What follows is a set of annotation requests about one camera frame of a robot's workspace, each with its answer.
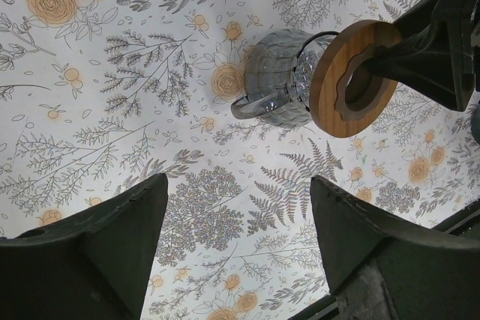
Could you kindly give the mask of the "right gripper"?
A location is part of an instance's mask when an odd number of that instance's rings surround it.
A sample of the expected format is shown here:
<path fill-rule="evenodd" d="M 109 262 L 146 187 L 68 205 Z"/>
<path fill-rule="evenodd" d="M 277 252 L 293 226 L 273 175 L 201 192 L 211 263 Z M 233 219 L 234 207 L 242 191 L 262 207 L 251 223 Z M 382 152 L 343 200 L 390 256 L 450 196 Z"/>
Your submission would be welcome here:
<path fill-rule="evenodd" d="M 367 69 L 464 111 L 479 75 L 479 0 L 421 0 L 393 24 L 405 39 Z"/>

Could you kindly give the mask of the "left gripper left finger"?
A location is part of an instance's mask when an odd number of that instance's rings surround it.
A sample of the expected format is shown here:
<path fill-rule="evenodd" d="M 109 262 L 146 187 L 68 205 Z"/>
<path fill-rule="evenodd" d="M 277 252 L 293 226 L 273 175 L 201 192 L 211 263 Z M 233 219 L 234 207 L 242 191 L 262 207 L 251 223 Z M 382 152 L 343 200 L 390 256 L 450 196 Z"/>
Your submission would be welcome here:
<path fill-rule="evenodd" d="M 156 174 L 105 202 L 1 239 L 2 319 L 140 319 L 168 200 Z"/>

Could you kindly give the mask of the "grey glass carafe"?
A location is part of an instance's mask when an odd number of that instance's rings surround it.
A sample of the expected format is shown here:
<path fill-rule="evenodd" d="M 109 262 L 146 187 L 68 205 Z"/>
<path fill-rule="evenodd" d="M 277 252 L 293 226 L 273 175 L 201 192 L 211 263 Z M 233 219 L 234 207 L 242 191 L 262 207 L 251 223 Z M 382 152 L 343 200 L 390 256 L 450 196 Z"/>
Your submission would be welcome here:
<path fill-rule="evenodd" d="M 310 89 L 314 72 L 336 31 L 309 34 L 281 29 L 262 38 L 244 66 L 245 96 L 232 103 L 238 120 L 258 118 L 283 129 L 312 122 Z"/>

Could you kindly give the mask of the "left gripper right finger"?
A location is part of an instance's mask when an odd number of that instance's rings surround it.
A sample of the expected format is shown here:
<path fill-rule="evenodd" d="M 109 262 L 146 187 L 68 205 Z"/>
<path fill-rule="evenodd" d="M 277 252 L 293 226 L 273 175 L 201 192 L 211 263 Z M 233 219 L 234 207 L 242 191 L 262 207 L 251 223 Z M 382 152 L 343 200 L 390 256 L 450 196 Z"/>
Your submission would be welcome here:
<path fill-rule="evenodd" d="M 310 200 L 340 319 L 479 317 L 479 239 L 417 225 L 320 176 Z"/>

